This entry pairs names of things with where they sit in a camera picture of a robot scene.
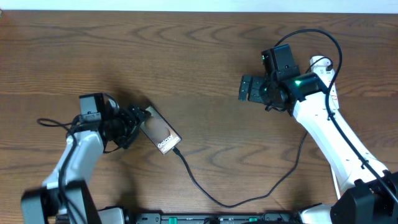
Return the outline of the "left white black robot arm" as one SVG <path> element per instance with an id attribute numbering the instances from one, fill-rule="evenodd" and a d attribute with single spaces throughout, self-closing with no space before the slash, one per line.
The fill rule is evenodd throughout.
<path id="1" fill-rule="evenodd" d="M 66 130 L 66 147 L 53 172 L 41 187 L 24 192 L 21 209 L 25 223 L 134 223 L 122 207 L 98 210 L 88 190 L 88 183 L 100 157 L 107 153 L 108 142 L 127 149 L 138 137 L 141 124 L 150 112 L 135 105 L 121 108 L 105 93 L 80 96 L 80 114 L 71 124 L 39 118 L 43 126 Z"/>

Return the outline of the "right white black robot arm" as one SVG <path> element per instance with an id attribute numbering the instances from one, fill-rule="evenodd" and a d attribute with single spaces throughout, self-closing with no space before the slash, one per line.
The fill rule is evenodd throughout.
<path id="1" fill-rule="evenodd" d="M 264 77 L 244 75 L 239 99 L 288 112 L 314 139 L 336 175 L 341 197 L 298 212 L 302 223 L 397 223 L 397 204 L 382 187 L 397 193 L 397 174 L 377 160 L 339 112 L 331 79 L 333 62 L 321 55 L 300 73 L 289 45 L 261 53 Z"/>

